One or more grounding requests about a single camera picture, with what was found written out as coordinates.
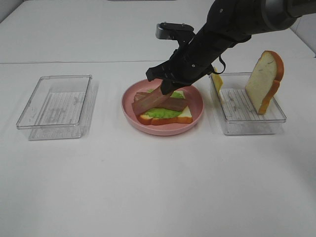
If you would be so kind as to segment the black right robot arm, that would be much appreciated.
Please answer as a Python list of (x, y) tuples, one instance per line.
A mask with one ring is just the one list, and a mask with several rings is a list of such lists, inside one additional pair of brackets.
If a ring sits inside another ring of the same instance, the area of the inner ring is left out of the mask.
[(194, 33), (187, 24), (159, 23), (156, 37), (179, 43), (171, 57), (146, 71), (148, 81), (161, 79), (168, 94), (214, 72), (212, 62), (252, 35), (290, 28), (297, 18), (316, 11), (314, 0), (216, 0), (203, 27)]

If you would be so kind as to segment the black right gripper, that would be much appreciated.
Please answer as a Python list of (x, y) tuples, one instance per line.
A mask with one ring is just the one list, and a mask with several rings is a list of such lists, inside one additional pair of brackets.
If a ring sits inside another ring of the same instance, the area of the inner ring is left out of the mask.
[(179, 47), (170, 58), (148, 68), (148, 81), (162, 79), (160, 90), (167, 95), (188, 86), (212, 71), (212, 62), (236, 42), (223, 34), (210, 31), (204, 25), (188, 41), (177, 40)]

